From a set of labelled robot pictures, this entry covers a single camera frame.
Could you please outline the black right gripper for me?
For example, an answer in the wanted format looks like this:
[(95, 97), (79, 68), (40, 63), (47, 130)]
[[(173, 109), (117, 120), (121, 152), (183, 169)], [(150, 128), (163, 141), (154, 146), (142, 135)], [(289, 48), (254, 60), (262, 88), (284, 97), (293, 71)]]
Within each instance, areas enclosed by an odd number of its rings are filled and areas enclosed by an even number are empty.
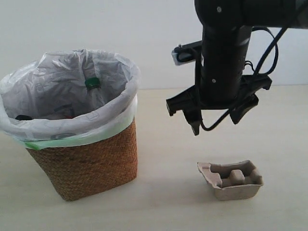
[[(269, 90), (272, 80), (267, 75), (257, 75), (253, 78), (251, 75), (243, 75), (239, 93), (233, 101), (225, 103), (216, 103), (214, 101), (201, 98), (202, 110), (223, 110), (229, 109), (237, 100), (243, 100), (238, 106), (230, 112), (230, 118), (233, 124), (238, 124), (243, 116), (252, 108), (258, 105), (259, 99), (255, 93), (260, 89)], [(195, 96), (195, 86), (191, 86), (178, 95), (166, 100), (167, 109), (170, 116), (177, 111), (183, 110), (187, 123), (191, 126), (194, 136), (200, 133), (200, 111), (197, 108), (197, 97)]]

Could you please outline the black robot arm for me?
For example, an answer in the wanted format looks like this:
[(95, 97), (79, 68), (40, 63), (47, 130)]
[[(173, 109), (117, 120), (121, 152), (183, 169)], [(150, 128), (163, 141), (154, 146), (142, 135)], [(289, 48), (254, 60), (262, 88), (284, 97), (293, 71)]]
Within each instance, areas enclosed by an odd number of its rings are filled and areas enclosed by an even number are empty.
[[(202, 40), (177, 46), (176, 65), (195, 63), (194, 85), (167, 99), (172, 116), (182, 111), (194, 135), (213, 130), (203, 123), (203, 110), (223, 110), (234, 124), (258, 104), (256, 92), (271, 87), (269, 72), (260, 69), (289, 28), (307, 29), (308, 3), (305, 0), (197, 0), (195, 11), (203, 26)], [(251, 34), (279, 28), (251, 75), (244, 75)]]

